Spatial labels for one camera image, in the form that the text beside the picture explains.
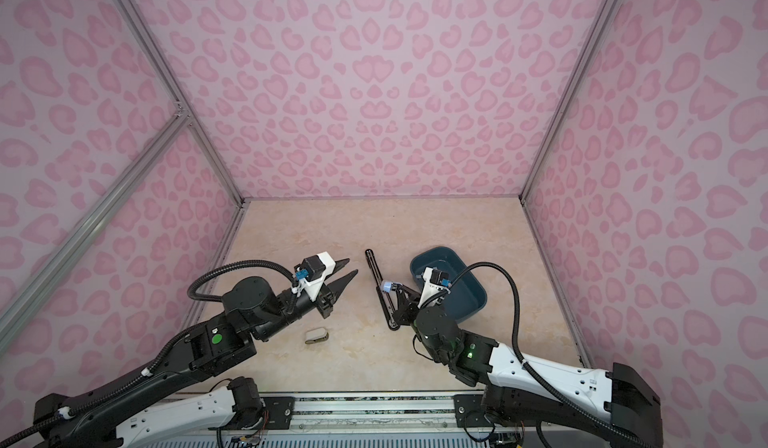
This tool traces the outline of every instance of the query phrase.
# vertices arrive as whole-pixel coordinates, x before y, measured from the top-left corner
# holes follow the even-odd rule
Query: pink leopard print wall
[[[31,424],[39,397],[81,394],[154,357],[233,212],[183,132],[0,360],[0,439]]]
[[[0,0],[0,311],[173,111],[109,0]]]
[[[768,0],[627,0],[548,159],[538,233],[666,446],[768,444]]]
[[[137,0],[245,196],[516,194],[600,0]]]

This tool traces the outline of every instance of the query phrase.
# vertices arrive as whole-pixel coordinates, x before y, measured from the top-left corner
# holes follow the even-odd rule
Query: metal rail
[[[539,146],[538,148],[538,152],[534,158],[533,167],[531,168],[531,173],[525,180],[523,190],[520,193],[520,200],[527,200],[531,195],[534,184],[542,173],[544,162],[546,162],[549,153],[552,151],[554,137],[560,133],[564,121],[567,118],[568,111],[571,109],[571,105],[576,99],[581,84],[584,82],[584,79],[587,78],[592,62],[598,55],[600,45],[608,34],[610,24],[616,17],[616,13],[618,12],[622,1],[623,0],[603,0],[600,4],[598,14],[592,22],[587,34],[587,39],[584,41],[584,47],[581,49],[581,53],[579,53],[578,59],[576,59],[574,70],[571,72],[571,77],[565,85],[563,96],[560,98],[558,106],[555,108],[554,116],[547,128],[546,135],[542,141],[542,146]]]
[[[107,194],[72,229],[66,242],[45,266],[18,291],[8,309],[0,315],[0,355],[5,353],[27,323],[50,299],[58,284],[80,261],[185,126],[190,126],[187,112],[180,110],[112,184]]]
[[[525,213],[525,219],[528,221],[528,226],[531,228],[533,240],[536,242],[538,253],[544,262],[544,270],[547,271],[549,281],[552,283],[552,288],[554,289],[554,297],[558,300],[558,305],[560,305],[560,311],[563,314],[565,324],[568,325],[568,329],[571,331],[571,338],[573,338],[574,344],[576,345],[576,352],[578,353],[579,360],[581,360],[581,364],[585,368],[594,368],[594,359],[589,353],[589,350],[587,350],[587,342],[584,339],[584,333],[581,332],[581,328],[579,328],[578,323],[576,322],[574,312],[571,310],[571,305],[568,304],[568,299],[565,296],[565,290],[563,290],[563,285],[558,279],[557,271],[554,270],[552,260],[549,258],[549,255],[547,255],[547,252],[542,246],[542,237],[538,233],[538,230],[536,230],[536,225],[533,223],[533,218],[531,217],[531,213],[528,211],[526,204],[523,203],[522,207],[523,213]]]
[[[230,248],[232,248],[232,243],[234,242],[235,236],[237,235],[237,230],[240,227],[240,224],[243,222],[243,217],[245,216],[245,213],[248,211],[248,204],[250,204],[250,202],[245,202],[243,206],[239,208],[235,207],[235,213],[232,214],[232,220],[226,227],[226,232],[224,233],[224,237],[222,238],[221,243],[219,243],[219,247],[218,249],[216,249],[216,253],[214,254],[214,257],[211,259],[210,263],[208,264],[208,270],[216,269],[221,265],[223,265],[224,261],[226,261],[226,257],[229,254]],[[213,291],[215,286],[216,286],[216,279],[208,281],[205,285],[197,289],[197,293],[203,293],[208,295],[211,291]],[[201,301],[201,300],[193,301],[189,311],[187,312],[187,316],[184,318],[184,322],[181,324],[181,326],[183,328],[187,328],[188,326],[191,326],[197,323],[197,320],[200,318],[200,315],[203,313],[205,304],[206,304],[205,301]]]
[[[178,108],[187,110],[190,113],[192,118],[192,135],[197,140],[200,148],[203,149],[203,154],[208,159],[208,163],[213,167],[216,176],[219,177],[221,183],[226,187],[227,193],[230,194],[238,206],[241,206],[243,204],[243,196],[232,179],[229,170],[226,169],[224,161],[221,159],[218,152],[216,152],[214,145],[210,142],[202,123],[200,123],[200,119],[194,111],[194,107],[181,89],[181,85],[176,79],[173,70],[170,69],[170,64],[165,59],[159,43],[155,40],[152,32],[145,23],[144,17],[141,15],[135,0],[112,1],[123,16],[123,20],[125,20],[126,25],[128,25],[131,33],[136,38],[141,50],[143,50],[144,54],[147,56],[148,62],[158,74],[163,87],[168,91],[171,98],[175,100]]]
[[[280,393],[262,396],[294,396],[290,428],[268,430],[259,440],[259,448],[475,448],[474,443],[456,423],[456,394],[481,394],[478,390],[412,392]],[[608,444],[591,434],[552,424],[542,427],[554,446],[583,448]],[[497,427],[496,432],[514,428]],[[486,428],[470,428],[480,437]],[[232,436],[252,435],[253,431],[225,433],[225,443]],[[208,431],[179,436],[153,445],[154,448],[206,447],[216,441]],[[526,428],[525,446],[541,446],[535,428]]]

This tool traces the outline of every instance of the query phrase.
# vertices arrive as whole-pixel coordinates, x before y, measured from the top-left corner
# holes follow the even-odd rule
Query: marble floor
[[[516,198],[258,201],[249,205],[227,263],[267,259],[291,268],[307,256],[328,251],[334,259],[351,259],[339,275],[353,269],[360,273],[328,319],[313,311],[269,342],[257,341],[255,357],[190,390],[207,390],[227,376],[252,376],[264,392],[466,389],[446,366],[413,352],[411,328],[386,327],[363,254],[366,249],[376,253],[385,279],[415,286],[408,268],[411,259],[438,245],[454,249],[467,265],[494,261],[505,267],[520,293],[523,352],[578,364]],[[488,292],[488,303],[461,327],[509,344],[513,303],[507,281],[492,269],[473,274]],[[221,276],[213,292],[221,295],[251,275],[267,279],[276,293],[287,288],[276,272],[247,269]],[[220,305],[208,304],[203,319],[218,310]],[[304,344],[305,332],[320,327],[329,331],[329,340]]]

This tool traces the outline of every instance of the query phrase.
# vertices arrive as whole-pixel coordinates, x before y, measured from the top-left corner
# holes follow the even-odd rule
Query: black cable
[[[427,360],[434,362],[434,360],[430,357],[428,357],[425,354],[418,353],[418,350],[416,349],[416,338],[418,335],[413,335],[413,340],[411,340],[411,344],[413,345],[413,350],[416,352],[416,354],[420,357],[425,357]]]
[[[216,428],[216,447],[224,448],[224,442],[221,440],[221,426]]]
[[[544,448],[552,448],[552,445],[547,442],[547,439],[544,438],[544,432],[542,431],[542,422],[539,421],[536,423],[536,434],[538,435],[538,438],[542,441],[542,444],[544,445]]]
[[[495,263],[492,263],[490,261],[479,261],[477,263],[473,263],[469,265],[467,268],[461,270],[458,275],[456,275],[456,278],[454,278],[451,281],[451,286],[453,286],[456,281],[458,281],[462,276],[466,275],[469,271],[474,270],[478,267],[489,267],[492,269],[496,269],[498,271],[501,271],[504,275],[504,278],[507,279],[507,282],[509,282],[509,286],[512,288],[512,297],[514,299],[514,314],[512,319],[512,351],[514,352],[514,356],[518,358],[520,363],[522,364],[523,368],[531,374],[534,380],[536,380],[549,394],[554,396],[558,399],[562,404],[568,406],[571,408],[571,410],[576,411],[581,416],[587,418],[592,424],[594,424],[596,427],[609,432],[610,434],[622,438],[623,440],[632,443],[639,448],[654,448],[653,445],[649,443],[645,443],[640,438],[633,434],[628,434],[624,431],[617,430],[612,425],[605,423],[601,419],[597,418],[595,415],[592,415],[588,411],[586,411],[584,408],[579,406],[578,404],[575,404],[570,398],[560,393],[560,391],[555,388],[554,386],[550,385],[523,357],[523,353],[520,351],[520,347],[518,347],[518,332],[520,331],[520,296],[518,294],[518,286],[514,283],[514,280],[512,279],[512,276],[504,270],[499,265],[496,265]]]
[[[147,370],[149,370],[150,373],[154,373],[155,370],[158,369],[158,366],[163,362],[163,359],[168,356],[168,353],[170,353],[170,350],[174,347],[174,345],[181,340],[182,338],[186,337],[192,330],[194,330],[197,327],[200,327],[204,325],[205,322],[198,323],[197,325],[192,325],[188,328],[183,329],[179,333],[177,333],[173,338],[168,340],[168,343],[165,344],[164,347],[160,349],[160,352],[158,353],[158,356],[155,357],[147,366]],[[101,404],[104,404],[117,396],[120,396],[127,391],[129,391],[134,386],[138,385],[142,380],[144,380],[146,376],[139,375],[135,377],[133,380],[129,381],[127,384],[121,386],[120,388],[117,388],[116,390],[112,390],[110,393],[107,393],[106,395],[100,396],[99,398],[94,398],[93,400],[89,401],[86,404],[82,404],[81,406],[77,406],[75,408],[71,408],[69,411],[70,416],[77,416],[81,413],[84,413],[86,411],[89,411],[96,406],[99,406]],[[45,421],[41,421],[38,424],[34,424],[33,426],[30,426],[26,430],[22,430],[18,432],[17,434],[14,434],[13,436],[10,436],[9,438],[5,439],[4,441],[0,442],[0,448],[8,448],[8,446],[13,445],[14,443],[17,443],[21,440],[24,440],[27,436],[31,436],[33,434],[36,434],[39,431],[46,430],[48,428],[53,427],[56,424],[59,424],[60,422],[64,421],[64,417],[60,414],[55,414],[48,418]]]
[[[290,315],[296,308],[296,302],[299,300],[299,293],[297,291],[291,291],[288,304],[286,306],[286,313]]]
[[[210,390],[208,390],[206,393],[210,393],[211,391],[213,391],[213,390],[214,390],[214,389],[215,389],[217,386],[219,386],[219,383],[221,383],[222,381],[232,381],[232,378],[222,378],[221,380],[218,380],[218,381],[217,381],[217,382],[216,382],[216,383],[215,383],[215,384],[214,384],[214,385],[213,385],[213,386],[210,388]]]
[[[0,448],[8,448],[10,445],[14,445],[15,443],[18,443],[27,436],[32,436],[33,434],[36,434],[39,431],[47,430],[48,428],[52,427],[53,425],[57,424],[59,421],[62,421],[64,417],[60,414],[56,414],[52,416],[51,418],[48,418],[45,421],[41,421],[38,424],[34,424],[30,426],[29,428],[26,428],[14,435],[9,436],[2,442],[0,442]]]
[[[424,300],[424,303],[422,303],[422,307],[420,309],[425,309],[429,306],[430,303],[432,303],[434,300],[437,299],[444,299],[446,296],[448,296],[448,290],[440,290],[428,299]]]
[[[491,435],[496,433],[496,424],[495,423],[491,423],[489,421],[489,423],[491,423],[491,433],[487,434],[485,436],[485,438],[475,438],[474,436],[470,435],[469,432],[467,431],[467,418],[469,418],[469,415],[471,415],[473,413],[482,413],[482,411],[481,410],[472,410],[472,411],[468,411],[467,412],[467,414],[464,416],[464,420],[463,420],[464,423],[462,423],[462,427],[464,428],[464,433],[466,433],[467,436],[469,436],[469,438],[472,439],[472,441],[474,441],[475,443],[485,443],[486,441],[491,439]]]
[[[299,281],[293,277],[293,273],[279,263],[267,260],[243,260],[235,261],[234,263],[229,263],[228,265],[220,266],[217,269],[208,271],[205,275],[192,282],[192,285],[190,285],[187,289],[187,296],[193,300],[221,301],[221,297],[219,295],[205,295],[202,293],[197,293],[197,289],[205,285],[208,281],[211,281],[217,276],[223,275],[228,271],[252,268],[270,269],[277,271],[291,282],[291,286],[297,286],[299,283]]]

